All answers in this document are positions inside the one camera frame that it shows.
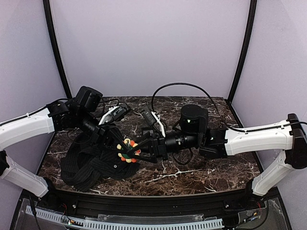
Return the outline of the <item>flower brooch green orange yellow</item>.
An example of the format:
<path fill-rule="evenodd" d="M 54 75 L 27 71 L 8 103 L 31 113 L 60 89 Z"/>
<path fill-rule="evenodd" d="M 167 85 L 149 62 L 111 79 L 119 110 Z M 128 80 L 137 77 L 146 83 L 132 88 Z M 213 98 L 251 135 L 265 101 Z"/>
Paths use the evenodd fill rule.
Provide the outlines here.
<path fill-rule="evenodd" d="M 127 154 L 127 152 L 132 150 L 134 147 L 138 146 L 138 144 L 134 140 L 131 140 L 129 138 L 124 139 L 123 144 L 127 147 L 127 149 L 125 150 L 125 153 L 121 153 L 121 152 L 118 153 L 118 156 L 120 157 L 120 159 L 122 161 L 125 161 L 126 163 L 136 163 L 137 159 L 132 158 L 130 155 Z M 117 144 L 117 149 L 124 151 L 124 148 L 120 144 Z M 140 149 L 134 151 L 134 155 L 136 156 L 139 156 L 140 153 L 141 153 Z"/>

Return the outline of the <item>black pinstriped shirt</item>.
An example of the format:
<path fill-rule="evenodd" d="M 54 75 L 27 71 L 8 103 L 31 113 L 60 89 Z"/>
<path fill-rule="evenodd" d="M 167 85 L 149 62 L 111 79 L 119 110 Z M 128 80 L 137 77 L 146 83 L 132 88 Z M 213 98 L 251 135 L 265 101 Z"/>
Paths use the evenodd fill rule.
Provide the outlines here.
<path fill-rule="evenodd" d="M 117 153 L 100 150 L 85 133 L 80 133 L 60 161 L 61 179 L 65 184 L 86 192 L 102 178 L 127 179 L 136 174 L 139 163 L 122 161 Z"/>

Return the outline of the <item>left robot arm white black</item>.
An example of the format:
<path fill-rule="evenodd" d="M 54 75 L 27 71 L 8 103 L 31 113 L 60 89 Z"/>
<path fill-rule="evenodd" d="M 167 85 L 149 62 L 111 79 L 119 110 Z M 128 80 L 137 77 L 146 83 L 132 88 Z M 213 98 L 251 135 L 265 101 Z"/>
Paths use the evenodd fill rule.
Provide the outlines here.
<path fill-rule="evenodd" d="M 82 86 L 76 96 L 67 101 L 58 99 L 44 107 L 0 125 L 0 177 L 35 196 L 42 198 L 51 190 L 51 183 L 37 176 L 10 158 L 5 148 L 17 142 L 67 128 L 79 128 L 93 143 L 103 143 L 107 137 L 120 140 L 113 130 L 113 121 L 119 121 L 130 111 L 127 104 L 114 106 L 97 120 L 96 111 L 102 93 Z"/>

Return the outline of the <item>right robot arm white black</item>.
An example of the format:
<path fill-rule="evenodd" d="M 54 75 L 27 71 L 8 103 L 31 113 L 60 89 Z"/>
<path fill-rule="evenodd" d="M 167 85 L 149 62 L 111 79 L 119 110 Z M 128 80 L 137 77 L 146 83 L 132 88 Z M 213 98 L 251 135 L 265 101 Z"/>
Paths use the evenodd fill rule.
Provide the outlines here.
<path fill-rule="evenodd" d="M 235 156 L 259 150 L 280 150 L 271 165 L 246 185 L 248 197 L 262 197 L 294 170 L 307 166 L 307 136 L 296 114 L 286 120 L 253 128 L 209 129 L 208 111 L 187 104 L 180 110 L 180 119 L 171 132 L 148 130 L 137 141 L 125 139 L 129 146 L 128 160 L 157 161 L 169 153 L 198 148 L 199 154 L 211 159 Z"/>

